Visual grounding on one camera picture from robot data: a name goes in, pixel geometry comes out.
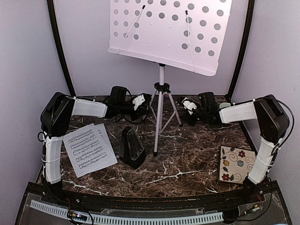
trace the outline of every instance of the music stand tripod legs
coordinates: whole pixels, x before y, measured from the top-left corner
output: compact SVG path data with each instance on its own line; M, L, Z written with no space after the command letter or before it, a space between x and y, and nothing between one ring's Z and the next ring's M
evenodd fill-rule
M176 105L174 103L173 97L171 95L170 91L170 85L168 83L165 83L165 64L159 64L159 82L154 85L155 90L153 92L151 101L150 101L150 108L154 114L154 117L156 119L156 131L155 131L155 145L154 145L154 152L153 156L156 157L158 155L158 136L161 134L165 128L169 125L173 117L176 115L179 126L182 127L182 123L180 121ZM158 92L158 107L157 107L157 116L155 115L154 109L152 108L152 103L155 95ZM163 107L164 107L164 94L167 93L169 96L169 99L171 101L172 107L173 107L173 114L169 118L169 120L166 122L166 124L163 127Z

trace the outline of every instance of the sheet music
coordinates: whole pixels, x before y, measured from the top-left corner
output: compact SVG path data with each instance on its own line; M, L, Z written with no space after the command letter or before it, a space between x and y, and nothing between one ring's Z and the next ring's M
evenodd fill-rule
M105 168L115 158L94 124L65 135L63 142L77 177Z
M111 142L110 142L110 140L108 138L108 135L107 135L106 128L105 128L104 124L101 123L99 125L96 125L95 127L98 130L98 132L100 133L100 135L103 137L105 143L107 144L107 146L109 147L109 149L111 150L111 152L113 153L113 155L115 155L114 151L113 151L112 144L111 144ZM106 168L108 166L111 166L111 165L114 165L116 163L118 163L118 160L117 160L116 157L114 157L110 162L108 162L107 164L99 167L98 170L104 169L104 168Z

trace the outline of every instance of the floral tile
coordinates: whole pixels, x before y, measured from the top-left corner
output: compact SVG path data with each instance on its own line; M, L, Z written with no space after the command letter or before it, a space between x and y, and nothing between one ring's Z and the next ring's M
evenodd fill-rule
M220 148L219 181L242 184L254 165L254 151L229 146Z

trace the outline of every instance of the white wall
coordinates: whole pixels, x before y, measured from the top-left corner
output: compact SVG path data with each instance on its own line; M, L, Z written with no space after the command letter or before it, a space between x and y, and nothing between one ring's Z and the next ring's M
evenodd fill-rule
M46 0L0 1L0 224L14 224L41 167L39 116L67 93Z
M159 81L157 64L108 53L110 0L56 0L65 55L79 96L108 95L112 86L127 87L133 94L152 93ZM214 77L167 67L165 81L173 94L228 92L240 49L248 0L233 0L231 17L219 68Z
M239 102L274 94L291 107L296 126L278 154L271 177L278 180L294 224L300 224L300 1L257 1L241 76L234 94ZM246 123L256 146L256 122Z

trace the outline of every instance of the white music stand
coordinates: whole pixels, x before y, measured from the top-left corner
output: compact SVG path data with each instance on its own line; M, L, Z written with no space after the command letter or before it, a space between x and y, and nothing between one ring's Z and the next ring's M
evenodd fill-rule
M177 113L165 65L214 76L218 69L232 0L111 0L111 39L108 52L160 63L154 156L158 136ZM174 113L162 127L164 93Z

